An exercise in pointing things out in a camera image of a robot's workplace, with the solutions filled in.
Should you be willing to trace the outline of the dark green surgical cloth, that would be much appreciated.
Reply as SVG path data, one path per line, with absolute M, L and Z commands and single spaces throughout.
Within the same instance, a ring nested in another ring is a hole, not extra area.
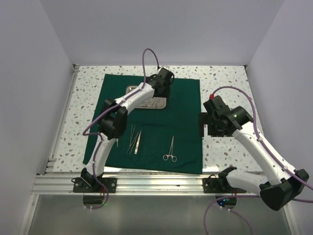
M 164 109 L 134 109 L 127 119 L 127 129 L 111 149 L 106 166 L 129 169 L 202 173 L 202 138 L 198 131 L 198 114 L 201 112 L 200 81 L 176 78 Z M 131 126 L 135 125 L 133 139 L 141 130 L 138 153 L 126 153 L 130 144 Z M 169 153 L 174 136 L 173 155 Z

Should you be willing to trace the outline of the steel ring-handle hemostat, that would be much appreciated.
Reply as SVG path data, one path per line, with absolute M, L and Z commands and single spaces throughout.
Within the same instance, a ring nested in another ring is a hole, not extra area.
M 173 155 L 173 147 L 174 147 L 174 136 L 172 136 L 169 153 L 163 155 L 163 160 L 164 161 L 167 161 L 169 159 L 171 159 L 171 161 L 174 162 L 174 163 L 177 161 L 177 157 Z

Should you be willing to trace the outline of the thin steel tweezers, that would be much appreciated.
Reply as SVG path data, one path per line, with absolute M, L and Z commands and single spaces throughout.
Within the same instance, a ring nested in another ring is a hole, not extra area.
M 134 131 L 135 131 L 135 125 L 131 126 L 131 138 L 130 138 L 130 143 L 132 143 L 133 136 L 134 136 Z
M 139 134 L 140 134 L 139 132 L 136 134 L 135 138 L 132 140 L 131 145 L 129 146 L 129 148 L 128 148 L 126 153 L 131 154 L 131 151 L 132 151 L 132 149 L 134 147 L 135 142 L 137 141 L 137 138 L 138 138 Z

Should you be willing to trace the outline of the wide steel tweezers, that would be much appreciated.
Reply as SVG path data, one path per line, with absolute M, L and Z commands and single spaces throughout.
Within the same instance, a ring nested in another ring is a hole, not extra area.
M 134 154 L 137 154 L 137 153 L 138 153 L 139 144 L 140 144 L 140 138 L 141 138 L 141 133 L 142 133 L 142 131 L 140 130 L 140 131 L 139 131 L 139 133 L 138 133 L 138 136 L 137 136 L 136 142 L 135 142 L 135 150 L 134 150 Z

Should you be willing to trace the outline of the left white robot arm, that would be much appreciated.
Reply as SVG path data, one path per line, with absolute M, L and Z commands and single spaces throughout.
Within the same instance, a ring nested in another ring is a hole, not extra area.
M 102 113 L 86 128 L 89 130 L 94 124 L 98 124 L 98 131 L 83 132 L 84 136 L 96 135 L 97 141 L 92 157 L 82 169 L 80 177 L 72 179 L 73 192 L 109 192 L 102 178 L 104 167 L 113 145 L 126 131 L 128 115 L 148 99 L 168 98 L 174 79 L 171 71 L 160 68 L 156 74 L 145 77 L 143 82 L 128 94 L 115 100 L 105 100 Z

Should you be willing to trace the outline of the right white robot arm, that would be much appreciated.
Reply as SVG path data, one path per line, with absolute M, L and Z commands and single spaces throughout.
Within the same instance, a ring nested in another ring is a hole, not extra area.
M 289 164 L 254 128 L 254 119 L 246 109 L 238 106 L 230 109 L 218 95 L 203 103 L 204 113 L 198 115 L 200 137 L 203 126 L 212 137 L 233 137 L 253 157 L 264 175 L 256 175 L 229 166 L 217 178 L 206 180 L 215 192 L 231 193 L 234 189 L 254 193 L 272 210 L 278 211 L 298 196 L 309 174 Z

